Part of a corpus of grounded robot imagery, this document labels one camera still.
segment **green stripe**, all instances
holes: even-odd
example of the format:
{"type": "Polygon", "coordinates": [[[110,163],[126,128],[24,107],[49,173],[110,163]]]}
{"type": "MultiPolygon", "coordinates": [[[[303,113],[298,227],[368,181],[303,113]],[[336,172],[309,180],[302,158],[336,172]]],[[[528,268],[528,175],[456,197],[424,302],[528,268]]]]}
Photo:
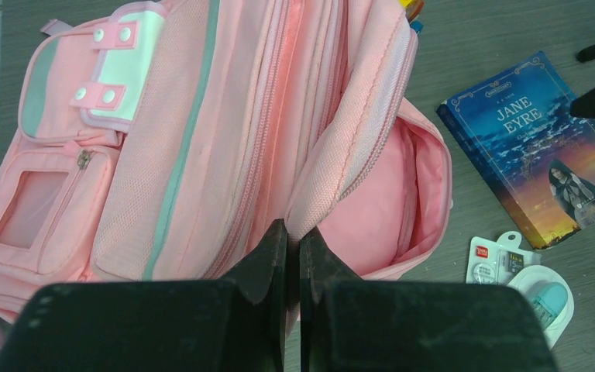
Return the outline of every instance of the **green stripe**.
{"type": "Polygon", "coordinates": [[[215,31],[218,25],[218,10],[220,8],[220,0],[211,0],[208,6],[208,22],[206,26],[206,40],[204,45],[204,54],[201,58],[201,70],[199,76],[199,84],[195,92],[195,98],[191,107],[191,113],[188,116],[188,122],[184,131],[184,138],[181,141],[181,149],[179,150],[179,157],[174,164],[170,181],[167,183],[167,190],[163,197],[163,204],[161,205],[158,223],[156,224],[156,232],[154,234],[154,242],[150,259],[147,261],[145,271],[143,272],[143,280],[150,281],[152,279],[153,269],[158,261],[160,252],[165,246],[167,240],[167,232],[170,229],[170,222],[174,214],[174,206],[177,201],[179,186],[181,179],[184,176],[184,169],[186,160],[188,158],[188,150],[191,148],[191,139],[194,128],[199,117],[201,104],[204,102],[204,95],[206,92],[206,84],[208,76],[211,73],[211,65],[213,63],[213,53],[215,51],[215,31]]]}
{"type": "Polygon", "coordinates": [[[24,107],[22,107],[22,130],[25,134],[35,137],[37,129],[44,114],[46,101],[46,81],[49,79],[51,64],[56,57],[58,38],[50,41],[37,54],[33,61],[33,68],[29,77],[29,86],[26,87],[24,107]]]}

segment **wooden floor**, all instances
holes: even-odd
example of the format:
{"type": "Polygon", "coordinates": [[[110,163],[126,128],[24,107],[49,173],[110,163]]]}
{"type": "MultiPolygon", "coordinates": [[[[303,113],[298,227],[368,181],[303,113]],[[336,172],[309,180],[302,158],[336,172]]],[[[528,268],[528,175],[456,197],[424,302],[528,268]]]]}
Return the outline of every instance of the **wooden floor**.
{"type": "MultiPolygon", "coordinates": [[[[19,90],[48,19],[77,24],[106,16],[127,0],[5,0],[2,44],[0,157],[15,129],[19,90]]],[[[425,28],[407,97],[441,129],[452,152],[455,206],[442,245],[405,280],[463,281],[469,241],[497,238],[514,224],[434,113],[445,98],[544,50],[577,92],[595,85],[595,61],[573,54],[595,43],[593,0],[428,0],[425,28]]],[[[576,313],[554,349],[563,371],[595,371],[595,226],[553,250],[543,264],[569,283],[576,313]]],[[[299,370],[299,334],[287,343],[287,370],[299,370]]]]}

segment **jane eyre book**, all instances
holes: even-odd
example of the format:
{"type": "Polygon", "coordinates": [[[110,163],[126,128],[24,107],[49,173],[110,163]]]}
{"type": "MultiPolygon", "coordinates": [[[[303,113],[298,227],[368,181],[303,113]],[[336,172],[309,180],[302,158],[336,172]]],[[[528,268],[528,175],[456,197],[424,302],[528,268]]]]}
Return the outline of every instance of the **jane eyre book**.
{"type": "Polygon", "coordinates": [[[595,121],[538,52],[437,113],[535,249],[595,222],[595,121]]]}

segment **pink backpack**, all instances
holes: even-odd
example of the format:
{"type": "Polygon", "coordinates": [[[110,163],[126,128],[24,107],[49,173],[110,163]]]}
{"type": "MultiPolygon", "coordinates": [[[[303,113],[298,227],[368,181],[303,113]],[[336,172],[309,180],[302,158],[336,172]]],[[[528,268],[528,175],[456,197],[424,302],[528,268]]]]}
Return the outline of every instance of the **pink backpack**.
{"type": "Polygon", "coordinates": [[[0,316],[59,281],[213,278],[285,219],[365,278],[442,238],[449,152],[396,1],[134,2],[33,54],[0,168],[0,316]]]}

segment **woman on book cover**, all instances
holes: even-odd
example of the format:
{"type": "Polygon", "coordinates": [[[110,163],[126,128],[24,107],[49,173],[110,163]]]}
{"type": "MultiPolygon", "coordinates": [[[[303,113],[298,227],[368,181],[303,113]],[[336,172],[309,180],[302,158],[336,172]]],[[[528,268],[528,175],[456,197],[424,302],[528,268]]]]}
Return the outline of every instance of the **woman on book cover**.
{"type": "Polygon", "coordinates": [[[595,185],[578,177],[562,161],[554,159],[549,164],[551,193],[562,210],[581,229],[595,222],[595,185]]]}

